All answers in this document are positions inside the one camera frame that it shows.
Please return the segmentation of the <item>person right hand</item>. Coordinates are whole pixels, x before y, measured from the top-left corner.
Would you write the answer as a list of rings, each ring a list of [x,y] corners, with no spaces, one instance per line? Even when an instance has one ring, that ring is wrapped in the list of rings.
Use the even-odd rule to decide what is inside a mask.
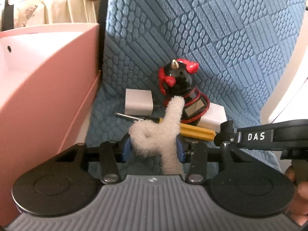
[[[295,187],[288,214],[298,225],[303,226],[307,222],[307,213],[307,182],[301,182]]]

